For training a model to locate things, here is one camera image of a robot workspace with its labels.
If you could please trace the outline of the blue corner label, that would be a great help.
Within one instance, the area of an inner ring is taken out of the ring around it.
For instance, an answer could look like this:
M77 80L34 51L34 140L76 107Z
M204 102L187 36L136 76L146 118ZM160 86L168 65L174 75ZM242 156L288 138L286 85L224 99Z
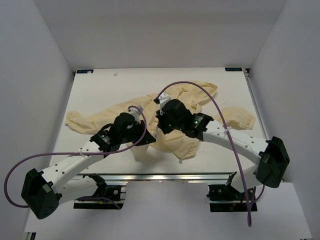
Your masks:
M76 74L92 74L93 72L93 69L78 69Z
M242 72L243 69L241 67L225 67L226 72Z

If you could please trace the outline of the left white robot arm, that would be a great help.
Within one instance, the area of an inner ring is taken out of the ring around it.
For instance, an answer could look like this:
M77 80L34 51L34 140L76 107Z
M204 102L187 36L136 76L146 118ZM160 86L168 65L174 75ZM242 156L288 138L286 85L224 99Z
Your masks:
M41 171L30 170L24 180L21 196L34 215L45 219L59 205L76 199L99 200L105 196L106 182L97 173L73 179L89 166L119 150L122 144L146 145L155 142L147 131L145 117L139 109L130 108L113 123L102 127L76 153Z

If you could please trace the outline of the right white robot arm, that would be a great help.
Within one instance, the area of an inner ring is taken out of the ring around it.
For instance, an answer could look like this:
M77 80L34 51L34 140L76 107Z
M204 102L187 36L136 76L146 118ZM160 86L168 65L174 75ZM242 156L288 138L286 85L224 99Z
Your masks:
M284 142L278 137L271 140L249 136L239 130L226 130L222 124L203 113L191 113L178 99L156 99L158 128L163 134L174 130L189 138L212 143L247 158L253 166L232 175L225 187L226 195L236 200L245 189L259 185L278 188L290 163Z

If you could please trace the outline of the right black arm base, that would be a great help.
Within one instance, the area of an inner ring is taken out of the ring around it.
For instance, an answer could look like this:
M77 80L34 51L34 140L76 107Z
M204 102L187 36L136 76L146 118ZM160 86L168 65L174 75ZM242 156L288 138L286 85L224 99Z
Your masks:
M208 194L209 208L211 213L241 213L247 212L245 194L232 192L223 184L209 184Z

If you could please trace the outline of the right blue corner label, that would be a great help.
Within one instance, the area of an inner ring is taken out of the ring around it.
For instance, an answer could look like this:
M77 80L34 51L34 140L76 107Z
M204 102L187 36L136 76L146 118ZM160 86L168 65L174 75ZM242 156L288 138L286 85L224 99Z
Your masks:
M242 72L243 69L241 67L225 67L226 72Z

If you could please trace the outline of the left blue corner label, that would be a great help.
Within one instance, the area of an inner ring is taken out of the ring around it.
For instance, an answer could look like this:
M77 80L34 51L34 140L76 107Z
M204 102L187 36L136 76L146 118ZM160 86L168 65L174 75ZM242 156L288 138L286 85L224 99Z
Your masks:
M76 74L92 74L93 72L93 69L78 69Z

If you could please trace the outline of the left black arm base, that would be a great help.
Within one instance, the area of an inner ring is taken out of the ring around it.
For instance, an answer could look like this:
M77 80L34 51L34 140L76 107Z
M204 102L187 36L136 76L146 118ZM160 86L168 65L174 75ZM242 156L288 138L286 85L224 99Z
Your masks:
M127 193L125 183L107 183L92 196L83 197L81 200L75 200L74 209L84 210L121 210Z

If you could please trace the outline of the cream yellow jacket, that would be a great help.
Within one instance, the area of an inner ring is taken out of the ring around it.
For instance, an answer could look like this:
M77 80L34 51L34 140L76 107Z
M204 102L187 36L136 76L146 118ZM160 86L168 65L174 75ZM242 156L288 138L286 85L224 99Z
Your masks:
M159 151L172 153L180 161L193 158L199 145L200 119L196 114L210 102L218 87L213 83L196 81L194 84L175 84L165 90L171 97L169 106L156 104L156 93L136 97L109 106L89 116L72 110L67 112L65 125L72 131L85 135L96 134L103 126L112 124L129 106L141 106L146 118L147 132L156 138L151 146Z

